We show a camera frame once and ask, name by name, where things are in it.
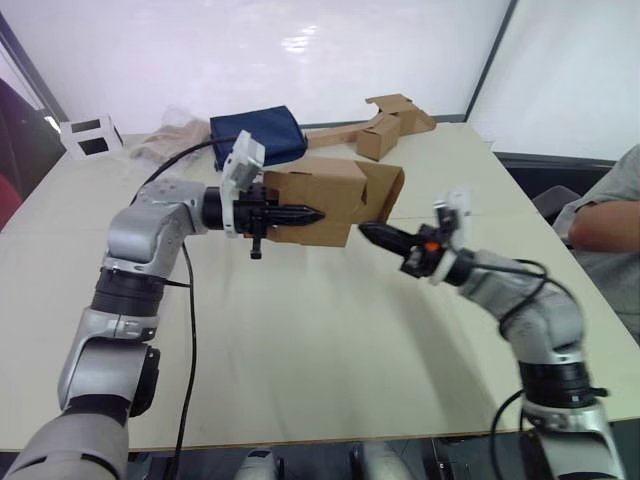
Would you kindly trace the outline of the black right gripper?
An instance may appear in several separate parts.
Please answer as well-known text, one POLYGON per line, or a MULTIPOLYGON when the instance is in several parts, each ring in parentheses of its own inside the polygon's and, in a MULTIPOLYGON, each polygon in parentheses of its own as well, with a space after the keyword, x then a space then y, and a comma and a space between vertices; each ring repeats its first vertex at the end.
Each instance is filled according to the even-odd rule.
POLYGON ((372 244, 405 258, 400 271, 414 278, 433 276, 444 255, 440 230, 427 224, 416 234, 377 222, 361 223, 358 229, 372 244))

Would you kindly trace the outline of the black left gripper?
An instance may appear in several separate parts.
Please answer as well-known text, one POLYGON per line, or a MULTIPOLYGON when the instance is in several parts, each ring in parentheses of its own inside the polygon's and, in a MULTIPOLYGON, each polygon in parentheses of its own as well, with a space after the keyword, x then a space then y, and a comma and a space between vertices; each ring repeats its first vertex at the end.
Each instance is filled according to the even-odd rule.
POLYGON ((325 214, 306 205, 278 206, 279 191, 261 182, 253 183, 240 192, 233 203, 234 228, 245 238, 252 239, 250 258, 262 258, 261 242, 274 226, 307 226, 324 219, 325 214))

